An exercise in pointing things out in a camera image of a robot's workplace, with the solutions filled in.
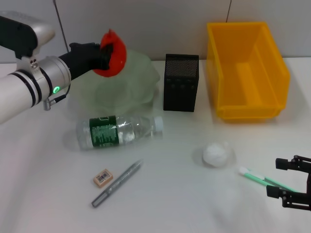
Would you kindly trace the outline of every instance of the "white tabletop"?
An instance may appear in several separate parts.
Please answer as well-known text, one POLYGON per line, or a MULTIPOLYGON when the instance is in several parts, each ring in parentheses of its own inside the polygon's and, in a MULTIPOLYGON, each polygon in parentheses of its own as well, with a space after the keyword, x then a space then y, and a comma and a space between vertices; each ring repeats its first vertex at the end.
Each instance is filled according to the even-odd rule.
MULTIPOLYGON (((68 100, 45 112, 39 104, 0 125, 1 233, 257 233, 309 232, 311 213, 287 209, 265 187, 237 174, 246 166, 299 191, 307 175, 275 168, 275 159, 311 157, 311 58, 285 59, 292 78, 287 108, 261 124, 226 124, 210 108, 205 61, 194 113, 164 112, 164 62, 153 107, 137 112, 162 116, 162 140, 80 152, 68 100), (227 141, 236 162, 203 165, 200 148, 227 141), (92 179, 107 168, 118 177, 136 160, 144 166, 94 209, 103 190, 92 179)), ((0 74, 15 65, 3 64, 0 74)))

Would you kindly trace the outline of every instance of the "black mesh pen holder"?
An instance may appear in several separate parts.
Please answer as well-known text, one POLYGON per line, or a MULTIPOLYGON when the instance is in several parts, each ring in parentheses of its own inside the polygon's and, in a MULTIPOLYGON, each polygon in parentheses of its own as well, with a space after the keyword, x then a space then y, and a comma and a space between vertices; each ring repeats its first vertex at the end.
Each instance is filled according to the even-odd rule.
POLYGON ((163 110, 194 112, 198 82, 198 55, 166 54, 163 110))

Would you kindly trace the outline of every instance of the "green indicator light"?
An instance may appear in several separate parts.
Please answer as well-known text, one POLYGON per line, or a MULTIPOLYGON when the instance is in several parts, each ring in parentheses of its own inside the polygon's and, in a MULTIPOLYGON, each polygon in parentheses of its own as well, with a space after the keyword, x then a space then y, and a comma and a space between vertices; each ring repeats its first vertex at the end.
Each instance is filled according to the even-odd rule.
POLYGON ((60 90, 60 87, 56 86, 56 87, 54 88, 54 90, 53 90, 53 93, 55 94, 55 93, 59 92, 59 90, 60 90))

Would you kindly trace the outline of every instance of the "cotton ball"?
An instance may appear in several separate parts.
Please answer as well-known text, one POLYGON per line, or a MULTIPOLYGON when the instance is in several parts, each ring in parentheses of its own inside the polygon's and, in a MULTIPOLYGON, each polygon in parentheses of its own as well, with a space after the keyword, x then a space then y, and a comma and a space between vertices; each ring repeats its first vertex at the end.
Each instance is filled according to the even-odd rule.
POLYGON ((203 160, 214 167, 221 167, 227 163, 230 154, 231 150, 227 142, 209 143, 203 150, 203 160))

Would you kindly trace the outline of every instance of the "white bottle cap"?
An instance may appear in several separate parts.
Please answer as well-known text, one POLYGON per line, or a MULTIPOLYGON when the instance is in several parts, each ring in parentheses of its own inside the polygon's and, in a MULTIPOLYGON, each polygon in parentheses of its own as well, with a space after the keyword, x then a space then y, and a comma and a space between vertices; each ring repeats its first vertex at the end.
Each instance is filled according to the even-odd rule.
POLYGON ((155 131, 162 132, 163 131, 163 120, 161 116, 154 117, 155 120, 155 131))

